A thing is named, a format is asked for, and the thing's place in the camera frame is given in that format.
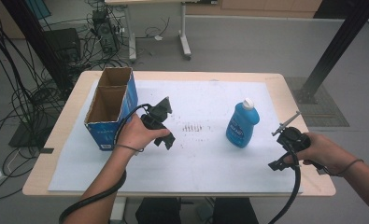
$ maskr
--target table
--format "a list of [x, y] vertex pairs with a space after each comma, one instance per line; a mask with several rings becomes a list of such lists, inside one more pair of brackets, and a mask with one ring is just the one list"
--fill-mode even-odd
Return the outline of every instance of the table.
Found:
[[182, 2], [182, 0], [106, 0], [107, 5], [111, 6], [120, 6], [123, 9], [123, 13], [125, 15], [126, 26], [129, 34], [129, 60], [134, 63], [136, 60], [136, 52], [135, 52], [135, 33], [132, 31], [131, 18], [129, 12], [129, 5], [131, 4], [146, 4], [146, 3], [180, 3], [181, 4], [181, 30], [178, 31], [178, 36], [181, 41], [181, 46], [184, 51], [184, 56], [188, 59], [191, 59], [191, 50], [187, 41], [187, 36], [185, 34], [185, 13], [186, 13], [186, 4]]
[[[101, 76], [100, 71], [87, 71], [81, 74], [76, 87], [73, 89], [64, 110], [59, 117], [55, 127], [53, 128], [50, 138], [48, 139], [45, 148], [53, 148], [53, 151], [41, 153], [35, 167], [30, 173], [24, 187], [25, 195], [33, 196], [55, 196], [55, 195], [80, 195], [81, 192], [64, 192], [64, 191], [48, 191], [48, 187], [57, 161], [59, 160], [60, 152], [71, 133], [73, 125], [78, 116], [79, 110], [82, 108], [86, 96], [88, 95], [91, 86], [95, 80]], [[277, 112], [277, 118], [280, 121], [285, 121], [290, 118], [298, 110], [294, 102], [291, 92], [284, 80], [284, 77], [279, 74], [255, 74], [255, 73], [204, 73], [204, 72], [149, 72], [149, 71], [134, 71], [135, 80], [176, 80], [176, 81], [236, 81], [236, 82], [263, 82], [265, 83], [268, 92], [271, 96], [274, 108]], [[301, 132], [307, 132], [304, 120], [302, 117], [297, 118], [292, 126], [298, 128]], [[331, 178], [327, 175], [318, 175], [313, 166], [302, 166], [302, 187], [303, 193], [301, 196], [333, 196], [335, 194], [334, 184]], [[251, 194], [251, 193], [183, 193], [177, 196], [277, 196], [279, 194]], [[153, 194], [154, 196], [164, 196], [166, 194]], [[144, 194], [124, 194], [123, 196], [146, 196]]]

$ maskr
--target human arm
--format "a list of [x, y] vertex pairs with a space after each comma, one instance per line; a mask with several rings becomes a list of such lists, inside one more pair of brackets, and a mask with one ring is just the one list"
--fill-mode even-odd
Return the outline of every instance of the human arm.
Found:
[[[369, 206], [369, 166], [361, 161], [353, 163], [357, 160], [354, 155], [321, 134], [306, 135], [311, 140], [311, 146], [297, 153], [298, 160], [304, 160], [304, 164], [317, 162], [332, 174], [339, 174], [347, 169], [342, 176]], [[292, 163], [292, 158], [286, 157], [284, 162]]]
[[[106, 189], [110, 189], [121, 179], [126, 165], [135, 154], [135, 151], [128, 147], [141, 149], [148, 145], [153, 139], [168, 134], [170, 134], [170, 132], [167, 129], [147, 129], [144, 127], [138, 115], [133, 115], [132, 120], [123, 127], [117, 141], [118, 145], [125, 147], [114, 148], [105, 166], [80, 199], [83, 200], [105, 191]], [[114, 193], [97, 202], [90, 203], [80, 208], [70, 214], [64, 221], [64, 224], [108, 223], [115, 198], [116, 194]]]

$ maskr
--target white bottle cap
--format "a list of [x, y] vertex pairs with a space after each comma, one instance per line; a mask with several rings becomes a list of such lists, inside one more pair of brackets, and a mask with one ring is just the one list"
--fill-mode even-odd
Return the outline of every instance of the white bottle cap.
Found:
[[246, 110], [252, 110], [254, 108], [253, 101], [250, 100], [249, 98], [246, 98], [245, 101], [243, 102], [243, 108], [245, 108]]

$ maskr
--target open cardboard box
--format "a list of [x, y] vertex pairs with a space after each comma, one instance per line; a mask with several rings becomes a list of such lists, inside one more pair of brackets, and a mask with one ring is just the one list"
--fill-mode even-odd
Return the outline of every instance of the open cardboard box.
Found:
[[100, 149], [114, 148], [121, 121], [135, 109], [137, 101], [132, 68], [105, 68], [85, 117], [85, 126]]

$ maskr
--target dish soap bottle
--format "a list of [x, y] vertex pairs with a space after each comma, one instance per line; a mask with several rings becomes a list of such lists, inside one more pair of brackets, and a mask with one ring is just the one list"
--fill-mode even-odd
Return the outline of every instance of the dish soap bottle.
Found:
[[260, 121], [260, 116], [254, 108], [254, 103], [246, 98], [234, 108], [234, 114], [227, 127], [227, 138], [237, 147], [245, 147], [253, 135], [254, 125]]

